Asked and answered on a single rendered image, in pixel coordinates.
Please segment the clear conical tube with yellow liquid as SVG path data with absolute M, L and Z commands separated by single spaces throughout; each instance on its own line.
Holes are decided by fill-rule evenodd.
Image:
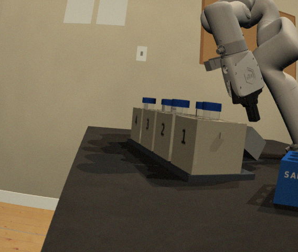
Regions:
M 163 99 L 162 100 L 163 111 L 164 112 L 172 112 L 172 99 Z

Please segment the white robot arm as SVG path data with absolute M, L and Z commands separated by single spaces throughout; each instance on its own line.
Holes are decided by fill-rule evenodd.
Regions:
M 280 17 L 273 0 L 219 0 L 204 8 L 200 21 L 213 35 L 216 53 L 220 54 L 204 62 L 206 71 L 221 68 L 221 57 L 248 50 L 241 27 L 249 29 L 258 24 L 258 47 L 252 53 L 292 139 L 290 149 L 297 149 L 298 83 L 283 71 L 298 60 L 294 24 Z

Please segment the blue tube rack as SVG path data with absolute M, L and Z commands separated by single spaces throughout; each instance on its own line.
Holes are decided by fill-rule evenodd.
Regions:
M 298 152 L 281 159 L 273 203 L 298 207 Z

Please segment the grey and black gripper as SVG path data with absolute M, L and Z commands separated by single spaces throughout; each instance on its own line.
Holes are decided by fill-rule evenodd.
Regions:
M 262 92 L 264 81 L 253 53 L 246 50 L 223 56 L 220 63 L 232 103 L 246 108 L 249 122 L 259 121 L 258 95 Z

